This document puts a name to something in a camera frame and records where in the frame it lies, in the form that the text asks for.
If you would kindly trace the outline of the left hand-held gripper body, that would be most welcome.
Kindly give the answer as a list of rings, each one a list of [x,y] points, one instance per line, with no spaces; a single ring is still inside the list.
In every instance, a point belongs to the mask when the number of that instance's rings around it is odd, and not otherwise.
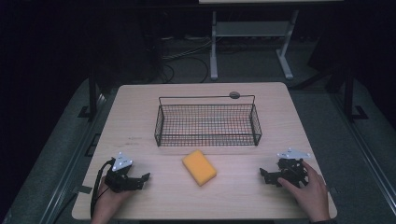
[[[133,160],[120,152],[115,158],[111,167],[106,173],[105,183],[116,193],[125,190],[136,190],[137,182],[135,179],[128,177],[132,168]]]

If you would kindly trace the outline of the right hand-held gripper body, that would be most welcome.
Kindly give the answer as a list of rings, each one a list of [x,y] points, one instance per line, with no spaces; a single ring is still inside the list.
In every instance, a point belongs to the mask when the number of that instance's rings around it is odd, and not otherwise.
[[[290,147],[286,151],[278,153],[277,156],[279,157],[277,165],[282,178],[288,180],[297,188],[308,184],[306,180],[307,171],[303,166],[303,161],[311,158],[310,153]]]

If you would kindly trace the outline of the person's left hand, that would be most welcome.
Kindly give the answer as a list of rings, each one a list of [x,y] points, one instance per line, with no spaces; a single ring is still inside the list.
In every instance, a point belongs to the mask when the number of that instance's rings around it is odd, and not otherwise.
[[[116,193],[108,185],[102,183],[99,187],[100,197],[94,207],[91,224],[107,224],[133,194],[133,191]]]

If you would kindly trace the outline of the person's right hand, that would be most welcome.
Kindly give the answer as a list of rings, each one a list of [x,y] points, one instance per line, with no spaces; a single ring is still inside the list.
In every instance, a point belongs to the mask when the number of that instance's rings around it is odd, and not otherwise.
[[[330,220],[328,190],[324,179],[305,161],[303,166],[308,175],[305,187],[299,189],[282,177],[277,181],[293,195],[311,223]]]

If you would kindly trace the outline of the yellow sponge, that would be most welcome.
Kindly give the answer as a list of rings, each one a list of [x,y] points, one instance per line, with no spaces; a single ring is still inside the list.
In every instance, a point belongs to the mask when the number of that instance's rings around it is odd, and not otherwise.
[[[204,185],[217,175],[215,167],[199,149],[185,156],[182,163],[198,186]]]

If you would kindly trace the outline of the black metal stand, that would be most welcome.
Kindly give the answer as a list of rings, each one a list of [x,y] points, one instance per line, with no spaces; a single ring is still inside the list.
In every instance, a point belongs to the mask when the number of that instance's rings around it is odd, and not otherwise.
[[[96,83],[96,75],[94,71],[91,71],[89,74],[88,87],[89,87],[89,104],[84,105],[80,109],[78,113],[78,117],[87,119],[88,122],[91,122],[95,118],[96,113],[98,111],[97,102],[99,99],[97,83]]]
[[[354,76],[350,68],[346,70],[344,89],[344,113],[350,122],[356,119],[368,119],[367,114],[360,105],[353,104]]]

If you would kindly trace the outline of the white metal stand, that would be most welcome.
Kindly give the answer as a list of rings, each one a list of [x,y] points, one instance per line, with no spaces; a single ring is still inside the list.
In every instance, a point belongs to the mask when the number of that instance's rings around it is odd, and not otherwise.
[[[299,12],[309,5],[337,4],[343,0],[199,0],[200,6],[213,7],[211,22],[210,75],[213,80],[219,77],[217,41],[223,37],[283,37],[283,44],[276,50],[286,80],[292,80],[293,74],[286,59],[286,53],[296,26]],[[283,21],[219,21],[220,7],[291,7],[291,14]]]

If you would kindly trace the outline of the metal floor rail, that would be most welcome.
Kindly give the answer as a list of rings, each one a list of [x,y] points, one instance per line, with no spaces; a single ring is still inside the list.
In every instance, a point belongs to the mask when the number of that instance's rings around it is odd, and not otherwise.
[[[50,154],[46,157],[57,170],[57,174],[53,173],[55,187],[39,224],[54,224],[78,194],[74,188],[81,186],[86,174],[91,147],[94,148],[92,143],[100,132],[97,117],[101,116],[105,104],[106,97],[100,93],[93,101],[95,115],[91,116],[89,105],[82,105],[77,107],[76,115],[67,112],[61,117],[60,128],[55,131]]]
[[[360,130],[355,123],[356,120],[368,120],[369,117],[360,105],[352,107],[352,109],[357,111],[356,114],[348,115],[344,109],[344,102],[340,99],[339,96],[332,95],[331,99],[337,110],[341,113],[343,121],[346,123],[346,126],[348,127],[349,131],[352,133],[355,141],[357,142],[363,159],[369,167],[372,176],[374,177],[375,183],[378,185],[380,191],[382,192],[392,213],[396,216],[396,188],[394,188],[390,183],[388,177],[384,173],[383,169],[375,158],[375,155],[371,151],[371,148],[364,140]]]

